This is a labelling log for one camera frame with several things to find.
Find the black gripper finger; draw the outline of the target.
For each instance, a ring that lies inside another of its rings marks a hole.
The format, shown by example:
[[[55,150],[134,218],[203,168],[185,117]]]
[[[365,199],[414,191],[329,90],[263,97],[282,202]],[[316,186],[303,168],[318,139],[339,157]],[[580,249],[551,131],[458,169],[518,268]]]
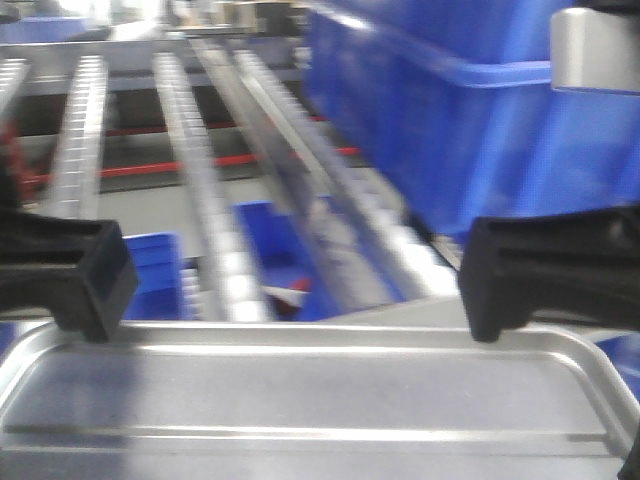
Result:
[[[478,217],[458,271],[472,337],[529,322],[639,328],[639,210]]]
[[[138,287],[115,220],[1,214],[1,311],[40,308],[63,331],[112,339]]]

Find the silver robot arm joint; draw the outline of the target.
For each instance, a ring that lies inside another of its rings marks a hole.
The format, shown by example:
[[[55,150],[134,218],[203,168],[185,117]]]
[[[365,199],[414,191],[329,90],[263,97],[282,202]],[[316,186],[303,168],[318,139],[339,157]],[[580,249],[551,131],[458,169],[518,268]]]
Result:
[[[550,20],[556,90],[639,94],[639,3],[582,1]]]

